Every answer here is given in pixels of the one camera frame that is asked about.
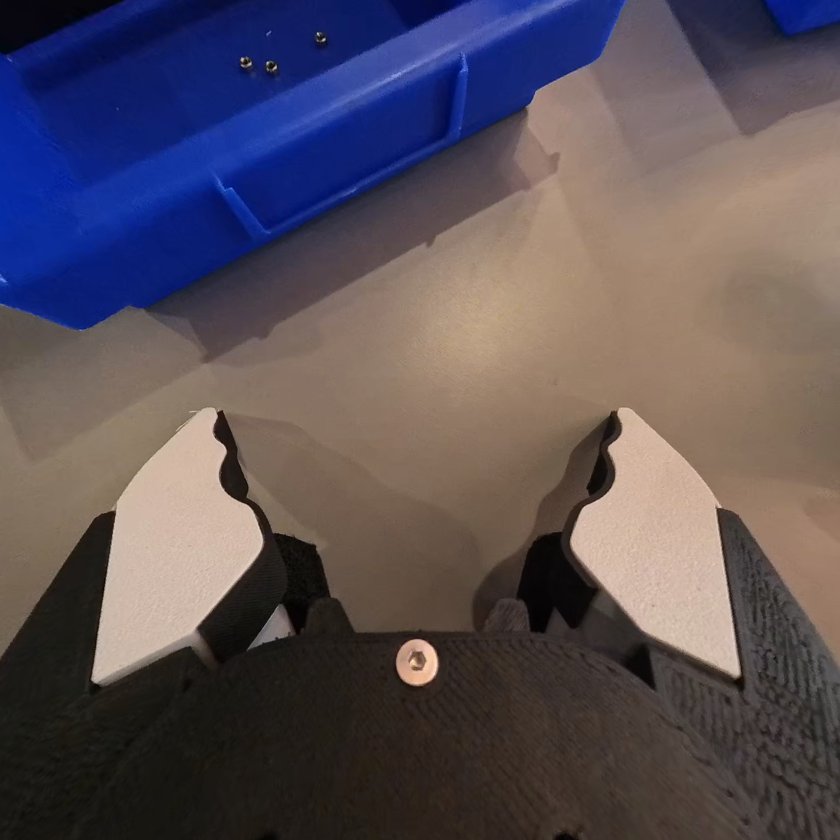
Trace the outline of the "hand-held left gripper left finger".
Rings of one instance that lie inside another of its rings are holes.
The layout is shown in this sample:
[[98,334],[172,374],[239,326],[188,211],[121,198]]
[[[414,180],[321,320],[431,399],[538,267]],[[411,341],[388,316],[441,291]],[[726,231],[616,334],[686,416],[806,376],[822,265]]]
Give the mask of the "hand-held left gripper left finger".
[[181,650],[212,667],[295,633],[287,566],[223,412],[194,413],[112,511],[96,686]]

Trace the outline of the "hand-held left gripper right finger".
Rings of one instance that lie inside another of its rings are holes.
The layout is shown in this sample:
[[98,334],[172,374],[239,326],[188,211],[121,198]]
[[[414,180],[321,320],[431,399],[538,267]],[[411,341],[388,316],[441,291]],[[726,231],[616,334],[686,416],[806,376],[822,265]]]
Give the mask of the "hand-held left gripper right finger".
[[704,479],[641,416],[612,411],[587,496],[561,531],[554,610],[576,628],[607,600],[640,641],[740,680],[719,510]]

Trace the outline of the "blue plastic bin with label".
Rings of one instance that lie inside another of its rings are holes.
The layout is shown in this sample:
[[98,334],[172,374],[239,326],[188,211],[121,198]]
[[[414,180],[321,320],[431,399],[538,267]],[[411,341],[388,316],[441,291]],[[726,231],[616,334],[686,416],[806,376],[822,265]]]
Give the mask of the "blue plastic bin with label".
[[774,22],[788,36],[839,22],[839,1],[764,1]]

